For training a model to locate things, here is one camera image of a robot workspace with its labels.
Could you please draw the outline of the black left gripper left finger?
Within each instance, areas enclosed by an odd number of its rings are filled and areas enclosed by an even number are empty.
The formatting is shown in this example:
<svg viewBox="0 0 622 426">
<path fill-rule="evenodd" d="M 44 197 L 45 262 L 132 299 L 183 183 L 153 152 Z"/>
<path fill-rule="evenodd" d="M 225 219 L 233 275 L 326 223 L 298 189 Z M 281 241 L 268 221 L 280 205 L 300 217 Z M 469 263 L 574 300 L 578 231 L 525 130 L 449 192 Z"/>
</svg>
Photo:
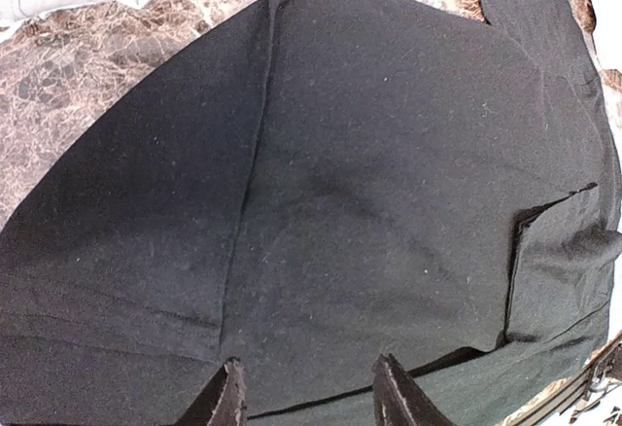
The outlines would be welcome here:
<svg viewBox="0 0 622 426">
<path fill-rule="evenodd" d="M 244 368 L 228 358 L 175 426 L 244 426 L 247 424 Z"/>
</svg>

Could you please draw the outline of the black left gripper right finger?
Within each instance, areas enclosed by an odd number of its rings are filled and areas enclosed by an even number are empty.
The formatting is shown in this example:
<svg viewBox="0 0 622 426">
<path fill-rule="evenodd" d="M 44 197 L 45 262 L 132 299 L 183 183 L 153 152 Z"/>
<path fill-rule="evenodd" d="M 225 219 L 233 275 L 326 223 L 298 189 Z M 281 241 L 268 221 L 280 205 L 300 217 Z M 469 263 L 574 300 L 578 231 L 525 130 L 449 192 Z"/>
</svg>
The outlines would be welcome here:
<svg viewBox="0 0 622 426">
<path fill-rule="evenodd" d="M 380 426 L 454 426 L 392 354 L 373 367 L 374 415 Z"/>
</svg>

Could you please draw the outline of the black t-shirt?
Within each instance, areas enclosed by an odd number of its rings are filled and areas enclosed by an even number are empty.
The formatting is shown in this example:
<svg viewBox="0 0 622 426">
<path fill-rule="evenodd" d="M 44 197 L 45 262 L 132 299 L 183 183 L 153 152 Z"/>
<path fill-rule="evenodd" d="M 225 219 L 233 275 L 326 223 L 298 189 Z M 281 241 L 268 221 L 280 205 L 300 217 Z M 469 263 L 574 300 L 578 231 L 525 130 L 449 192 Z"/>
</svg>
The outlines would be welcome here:
<svg viewBox="0 0 622 426">
<path fill-rule="evenodd" d="M 568 0 L 257 0 L 161 65 L 1 233 L 1 418 L 370 425 L 394 354 L 492 425 L 606 340 L 621 174 Z"/>
</svg>

